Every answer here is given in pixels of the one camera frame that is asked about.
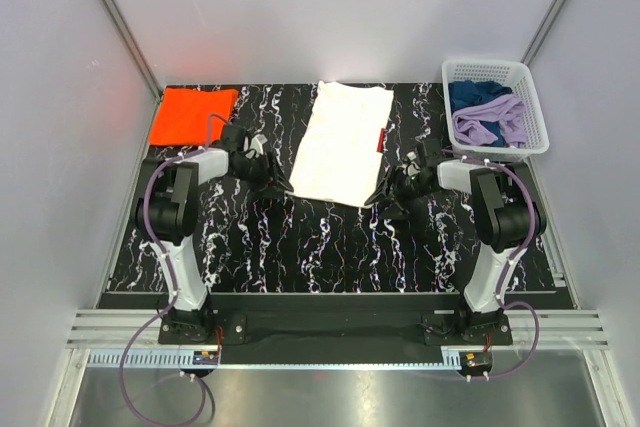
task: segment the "purple towel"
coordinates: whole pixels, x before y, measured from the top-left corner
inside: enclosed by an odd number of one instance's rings
[[[505,142],[521,147],[527,141],[527,132],[522,124],[526,107],[513,94],[502,95],[483,105],[465,107],[453,113],[453,132],[461,142],[469,145],[486,145],[497,140],[481,121],[498,122]]]

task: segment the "laundry basket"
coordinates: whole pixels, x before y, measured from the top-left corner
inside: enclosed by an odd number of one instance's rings
[[[453,135],[449,82],[471,80],[482,82],[494,80],[511,87],[526,106],[523,123],[528,140],[524,147],[490,147],[487,145],[465,145]],[[515,162],[531,154],[541,154],[549,148],[547,128],[540,110],[540,102],[529,68],[520,62],[503,60],[447,60],[442,64],[442,83],[444,84],[444,103],[447,113],[447,127],[453,150],[469,156],[489,158],[494,161]]]

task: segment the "reflective floor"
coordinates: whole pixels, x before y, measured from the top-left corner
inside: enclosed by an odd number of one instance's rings
[[[495,371],[517,361],[498,352]],[[200,389],[168,370],[128,370],[138,408],[163,423],[190,418]],[[522,372],[503,380],[458,381],[449,372],[219,370],[206,377],[215,398],[200,426],[603,426],[584,358],[539,352]],[[89,368],[72,426],[145,425],[124,407],[115,369]]]

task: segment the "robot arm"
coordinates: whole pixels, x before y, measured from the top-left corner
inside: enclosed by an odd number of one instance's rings
[[[546,212],[524,163],[506,166],[526,186],[536,213],[534,235],[546,229]],[[483,165],[446,160],[440,143],[428,140],[418,144],[401,166],[391,167],[378,184],[367,204],[380,203],[384,219],[408,218],[411,200],[442,190],[457,190],[471,195],[475,228],[482,241],[473,276],[465,287],[456,328],[460,333],[495,328],[502,316],[496,294],[504,298],[522,250],[506,272],[506,282],[498,281],[509,256],[520,246],[529,229],[529,212],[520,189],[501,171]]]
[[[275,154],[265,149],[264,135],[252,136],[242,127],[225,125],[222,136],[212,148],[168,166],[155,182],[149,202],[153,231],[167,252],[151,242],[167,282],[169,299],[175,302],[169,311],[170,328],[211,332],[207,320],[207,289],[203,283],[193,248],[193,232],[198,218],[198,186],[225,175],[249,182],[263,196],[281,197],[293,187],[287,181]],[[163,161],[145,159],[131,207],[130,219],[142,236],[150,240],[143,218],[143,200],[149,179]],[[177,285],[166,262],[171,259]]]

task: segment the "orange cloth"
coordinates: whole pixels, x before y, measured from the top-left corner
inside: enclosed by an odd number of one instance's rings
[[[202,92],[168,88],[151,129],[151,145],[204,145],[207,142],[209,114],[215,112],[229,120],[238,99],[237,90]],[[210,140],[218,140],[223,122],[213,119]]]

